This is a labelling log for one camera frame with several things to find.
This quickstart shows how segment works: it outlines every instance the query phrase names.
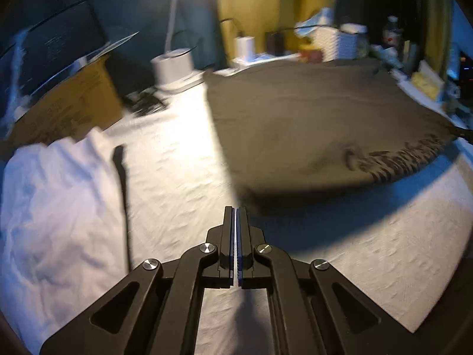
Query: crumpled white fabric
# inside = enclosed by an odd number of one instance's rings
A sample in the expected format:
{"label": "crumpled white fabric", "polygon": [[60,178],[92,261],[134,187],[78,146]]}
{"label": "crumpled white fabric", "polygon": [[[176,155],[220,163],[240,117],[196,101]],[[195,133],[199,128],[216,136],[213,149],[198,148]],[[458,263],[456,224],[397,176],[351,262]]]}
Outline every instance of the crumpled white fabric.
{"label": "crumpled white fabric", "polygon": [[33,355],[127,274],[114,146],[98,129],[18,149],[4,173],[0,309]]}

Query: plastic bottle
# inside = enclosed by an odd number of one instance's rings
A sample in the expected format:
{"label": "plastic bottle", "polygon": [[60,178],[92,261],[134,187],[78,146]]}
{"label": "plastic bottle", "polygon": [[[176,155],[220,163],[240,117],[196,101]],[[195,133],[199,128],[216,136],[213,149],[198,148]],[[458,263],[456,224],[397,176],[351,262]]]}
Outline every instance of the plastic bottle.
{"label": "plastic bottle", "polygon": [[384,48],[395,48],[399,50],[401,44],[402,29],[397,26],[397,17],[389,16],[388,23],[383,28],[383,46]]}

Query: triangular cutout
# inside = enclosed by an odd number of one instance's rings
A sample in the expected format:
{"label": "triangular cutout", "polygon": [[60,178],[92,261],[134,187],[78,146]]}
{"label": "triangular cutout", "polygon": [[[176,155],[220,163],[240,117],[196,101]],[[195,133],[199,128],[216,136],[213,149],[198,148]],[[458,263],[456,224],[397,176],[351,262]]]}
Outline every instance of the triangular cutout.
{"label": "triangular cutout", "polygon": [[117,334],[139,288],[138,282],[128,284],[117,296],[92,315],[90,320],[92,324],[111,334]]}
{"label": "triangular cutout", "polygon": [[332,284],[332,289],[353,334],[359,334],[379,323],[379,319],[339,283]]}

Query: bottle label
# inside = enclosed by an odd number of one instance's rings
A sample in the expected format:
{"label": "bottle label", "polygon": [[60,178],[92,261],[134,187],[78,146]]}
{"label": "bottle label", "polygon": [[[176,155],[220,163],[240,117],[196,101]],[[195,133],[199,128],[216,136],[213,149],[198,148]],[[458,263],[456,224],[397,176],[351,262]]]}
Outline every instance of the bottle label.
{"label": "bottle label", "polygon": [[384,30],[383,31],[383,42],[385,44],[391,45],[393,47],[397,47],[399,45],[399,39],[401,35],[393,32],[392,30]]}

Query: tissue box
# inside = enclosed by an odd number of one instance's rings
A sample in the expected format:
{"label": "tissue box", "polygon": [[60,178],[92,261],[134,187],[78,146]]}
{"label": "tissue box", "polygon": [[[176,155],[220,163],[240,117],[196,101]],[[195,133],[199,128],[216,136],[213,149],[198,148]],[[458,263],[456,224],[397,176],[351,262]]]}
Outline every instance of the tissue box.
{"label": "tissue box", "polygon": [[340,32],[336,28],[322,26],[310,34],[314,46],[323,53],[323,61],[355,59],[357,54],[357,35]]}

